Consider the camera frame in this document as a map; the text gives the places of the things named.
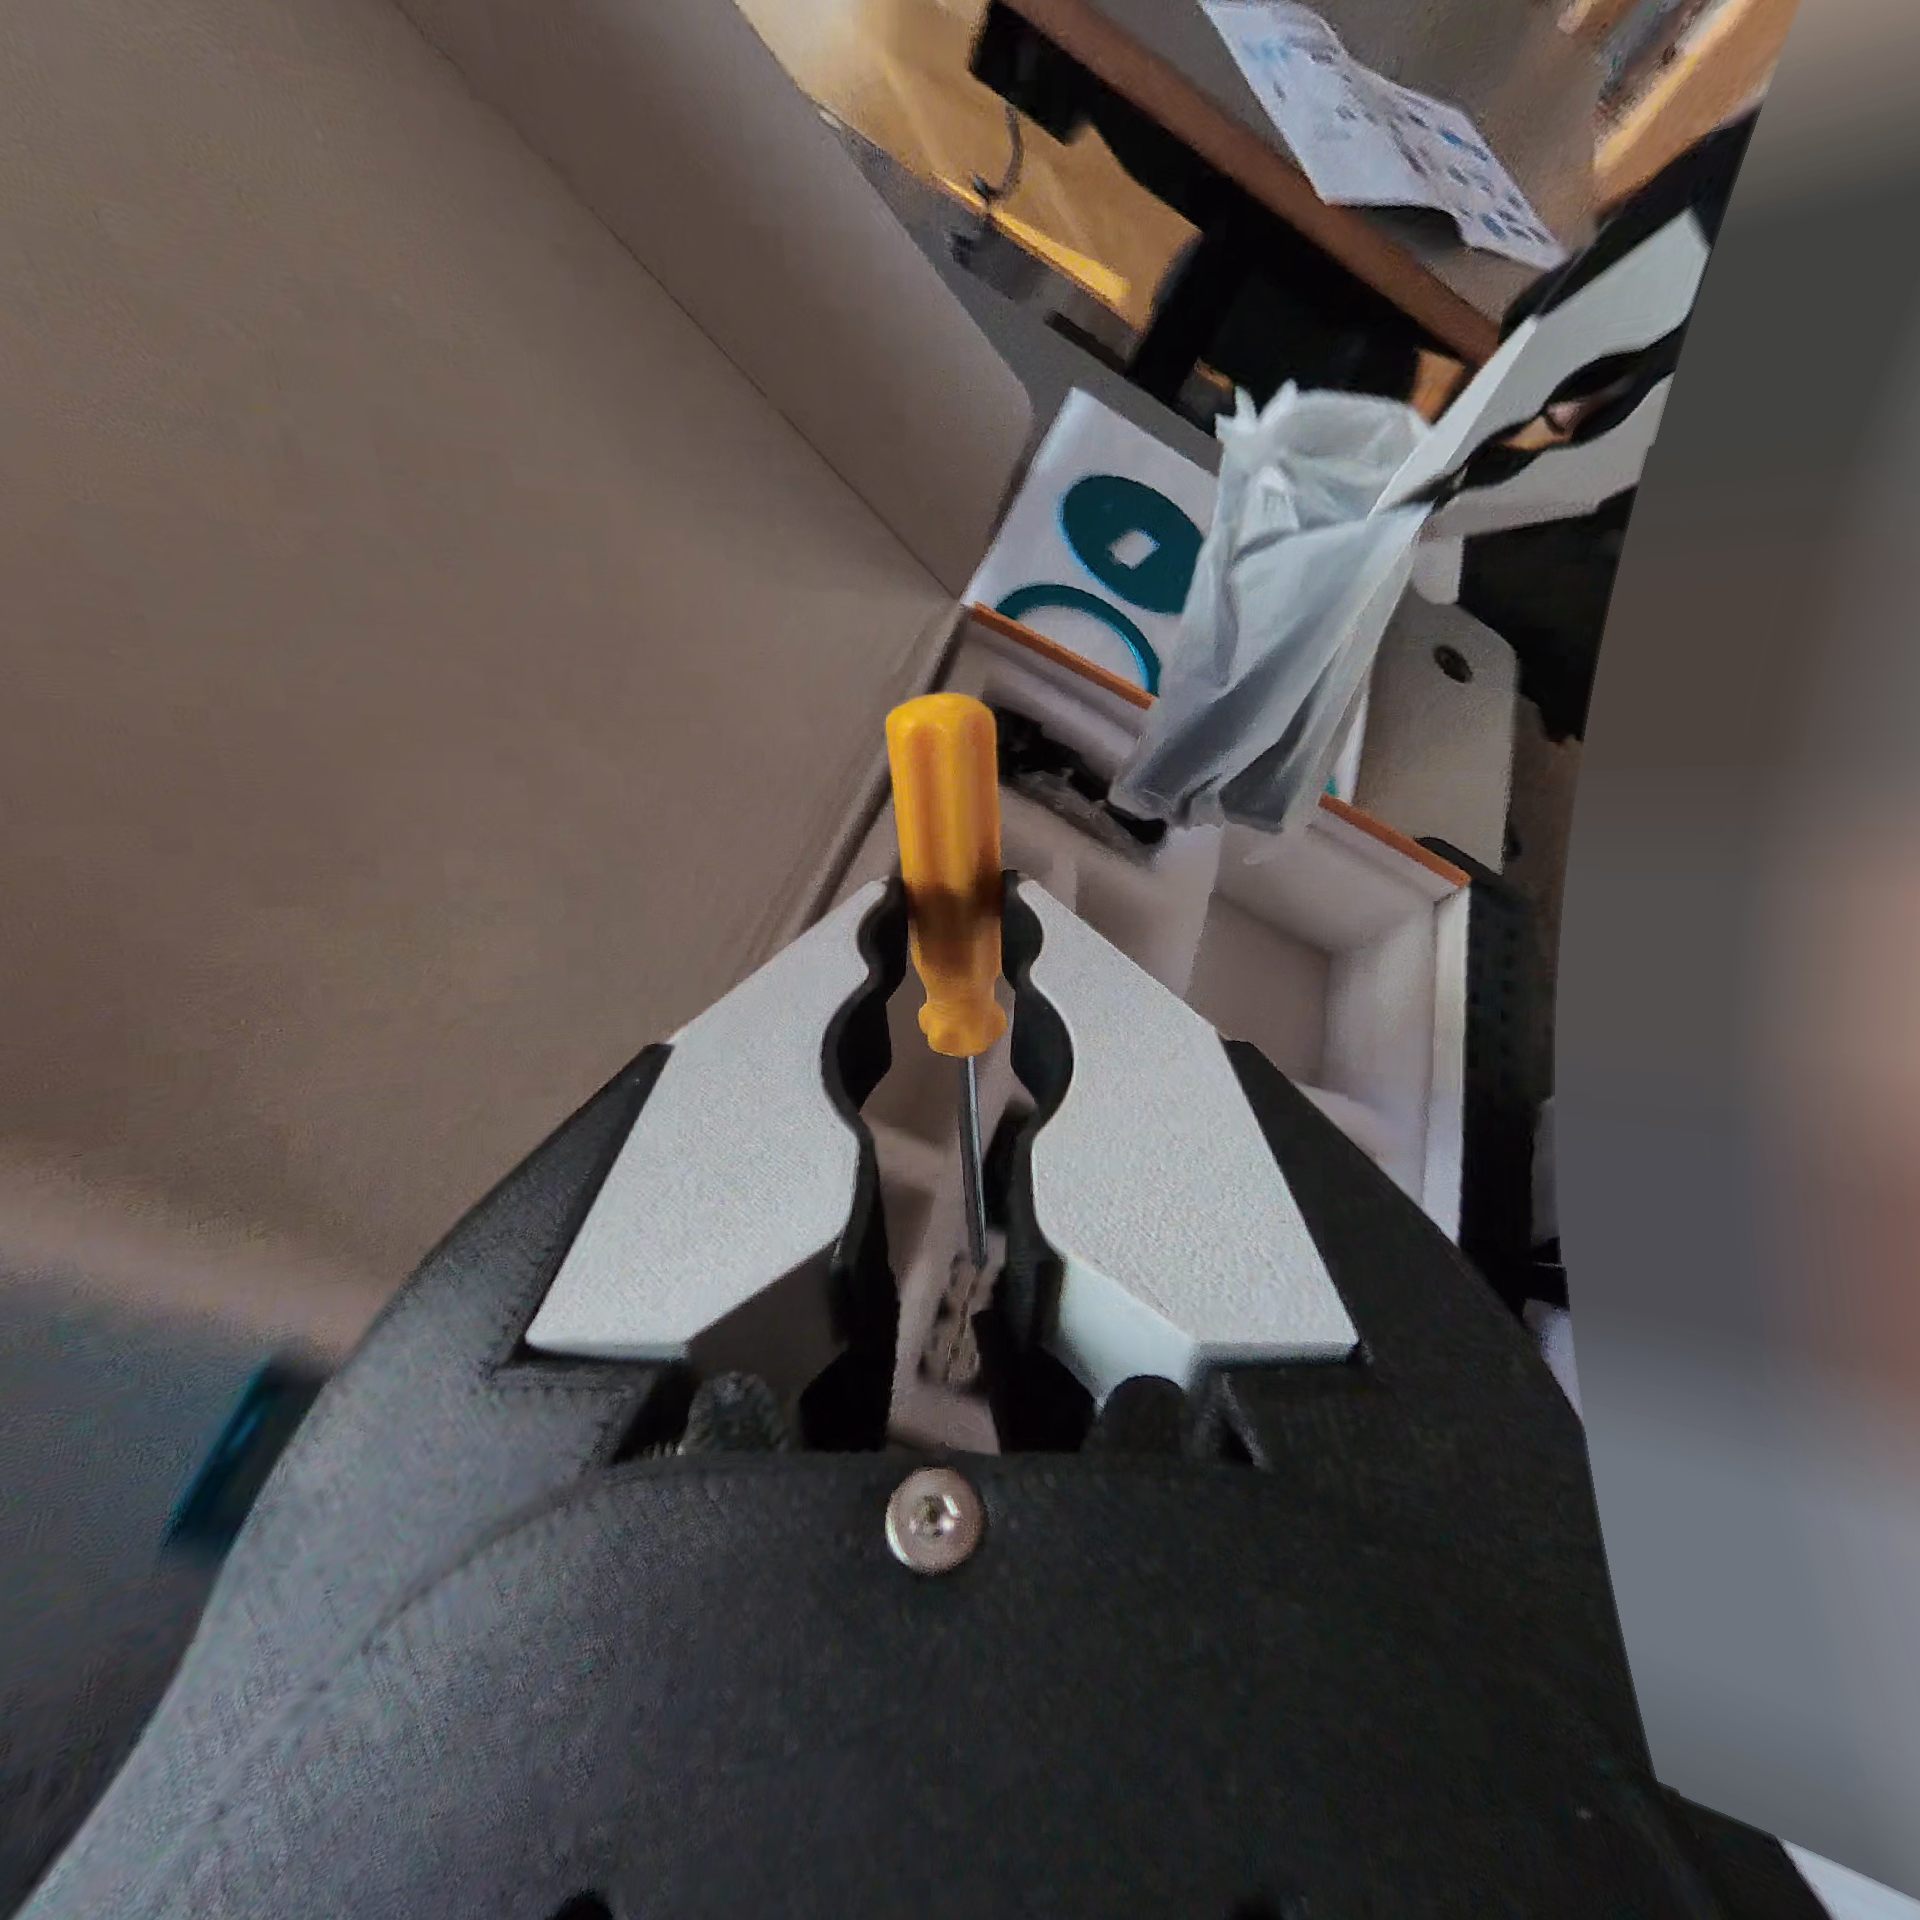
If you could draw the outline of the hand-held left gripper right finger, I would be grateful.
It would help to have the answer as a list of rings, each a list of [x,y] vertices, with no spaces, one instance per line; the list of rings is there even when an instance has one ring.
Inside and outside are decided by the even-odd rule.
[[[1073,905],[1004,881],[1004,1315],[1082,1387],[1347,1362],[1356,1327],[1225,1036]]]

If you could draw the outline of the plastic bag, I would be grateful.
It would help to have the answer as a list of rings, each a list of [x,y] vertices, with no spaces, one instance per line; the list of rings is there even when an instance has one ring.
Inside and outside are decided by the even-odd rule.
[[[1287,837],[1328,795],[1356,687],[1411,579],[1425,506],[1383,492],[1429,426],[1395,398],[1237,394],[1213,517],[1112,805]]]

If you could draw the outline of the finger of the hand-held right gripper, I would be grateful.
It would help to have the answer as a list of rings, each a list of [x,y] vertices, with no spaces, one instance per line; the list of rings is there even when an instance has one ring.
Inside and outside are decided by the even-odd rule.
[[[1599,451],[1488,451],[1429,488],[1416,593],[1452,609],[1614,609],[1636,469]]]
[[[1678,343],[1705,262],[1709,236],[1692,210],[1678,210],[1636,250],[1582,278],[1575,290],[1543,298],[1476,366],[1467,389],[1405,455],[1370,514],[1383,517],[1395,511],[1429,511],[1459,492],[1467,481],[1474,455],[1499,445],[1556,402],[1572,398],[1572,386],[1586,374],[1646,374],[1657,348]]]

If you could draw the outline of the printed paper sheet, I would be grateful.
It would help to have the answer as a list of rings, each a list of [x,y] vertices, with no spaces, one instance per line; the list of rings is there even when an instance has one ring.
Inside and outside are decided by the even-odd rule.
[[[1549,272],[1549,232],[1474,118],[1360,67],[1312,9],[1205,0],[1213,37],[1328,204],[1429,210],[1467,250]]]

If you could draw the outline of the kit box with foam insert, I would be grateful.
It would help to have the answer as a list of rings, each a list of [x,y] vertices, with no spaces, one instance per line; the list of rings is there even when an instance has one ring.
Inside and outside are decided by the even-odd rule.
[[[6,1259],[406,1268],[780,942],[1027,443],[732,3],[6,3]]]

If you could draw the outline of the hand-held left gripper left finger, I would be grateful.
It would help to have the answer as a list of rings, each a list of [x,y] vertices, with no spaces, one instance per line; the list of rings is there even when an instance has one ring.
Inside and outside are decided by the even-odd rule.
[[[691,1371],[891,1356],[867,1099],[891,1069],[901,891],[860,886],[672,1046],[526,1344]]]

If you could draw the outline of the orange screwdriver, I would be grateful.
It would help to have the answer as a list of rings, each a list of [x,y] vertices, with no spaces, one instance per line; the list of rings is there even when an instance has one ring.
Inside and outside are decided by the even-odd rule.
[[[995,714],[966,693],[923,693],[886,719],[907,955],[919,1032],[960,1065],[960,1199],[972,1275],[987,1275],[987,1140],[980,1065],[999,1010],[999,753]]]

